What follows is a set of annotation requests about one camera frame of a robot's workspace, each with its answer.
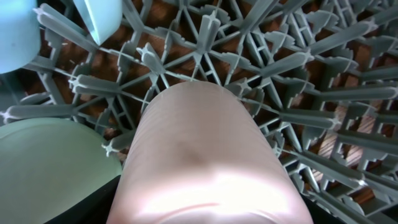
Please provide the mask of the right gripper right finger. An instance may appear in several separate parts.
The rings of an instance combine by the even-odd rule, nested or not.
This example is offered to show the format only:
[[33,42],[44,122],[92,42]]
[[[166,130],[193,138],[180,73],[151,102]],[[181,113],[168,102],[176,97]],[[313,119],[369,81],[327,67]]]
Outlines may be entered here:
[[312,202],[306,196],[301,195],[305,202],[314,224],[345,224],[339,218],[329,214],[324,209],[320,208],[316,203]]

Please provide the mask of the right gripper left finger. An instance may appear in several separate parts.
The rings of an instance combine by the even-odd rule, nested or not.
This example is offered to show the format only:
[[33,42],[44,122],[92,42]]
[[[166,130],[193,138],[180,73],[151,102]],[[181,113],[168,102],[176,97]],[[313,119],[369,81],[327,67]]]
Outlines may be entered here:
[[105,224],[119,180],[120,175],[45,224]]

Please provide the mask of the mint green bowl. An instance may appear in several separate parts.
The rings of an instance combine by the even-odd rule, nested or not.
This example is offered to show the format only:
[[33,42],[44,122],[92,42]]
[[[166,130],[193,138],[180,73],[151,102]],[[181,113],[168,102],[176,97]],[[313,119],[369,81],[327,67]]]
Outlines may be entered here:
[[46,223],[121,175],[94,130],[60,118],[1,127],[1,223]]

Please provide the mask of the pink plastic cup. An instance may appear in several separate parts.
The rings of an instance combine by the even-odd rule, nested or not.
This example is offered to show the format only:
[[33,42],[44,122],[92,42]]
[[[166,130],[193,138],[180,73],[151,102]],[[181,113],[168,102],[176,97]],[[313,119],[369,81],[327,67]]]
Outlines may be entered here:
[[311,223],[243,104],[210,82],[157,95],[134,139],[108,223]]

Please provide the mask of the light blue bowl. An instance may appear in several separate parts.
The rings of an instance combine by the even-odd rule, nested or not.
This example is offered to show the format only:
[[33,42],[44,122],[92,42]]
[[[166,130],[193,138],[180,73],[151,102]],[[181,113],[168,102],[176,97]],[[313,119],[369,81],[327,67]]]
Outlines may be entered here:
[[1,73],[30,63],[41,46],[37,0],[1,0]]

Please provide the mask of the light blue plate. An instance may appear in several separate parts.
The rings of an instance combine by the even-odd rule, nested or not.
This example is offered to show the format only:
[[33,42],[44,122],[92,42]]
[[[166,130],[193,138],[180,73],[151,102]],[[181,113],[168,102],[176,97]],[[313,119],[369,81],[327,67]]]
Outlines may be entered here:
[[119,29],[123,17],[122,0],[73,0],[73,3],[97,45]]

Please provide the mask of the grey dishwasher rack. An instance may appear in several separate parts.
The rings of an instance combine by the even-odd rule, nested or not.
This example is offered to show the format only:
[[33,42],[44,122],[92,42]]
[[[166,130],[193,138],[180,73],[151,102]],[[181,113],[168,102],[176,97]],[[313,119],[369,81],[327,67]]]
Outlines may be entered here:
[[149,103],[234,93],[300,195],[344,223],[397,222],[396,1],[123,1],[97,45],[73,1],[37,1],[41,46],[1,73],[1,125],[82,124],[124,164]]

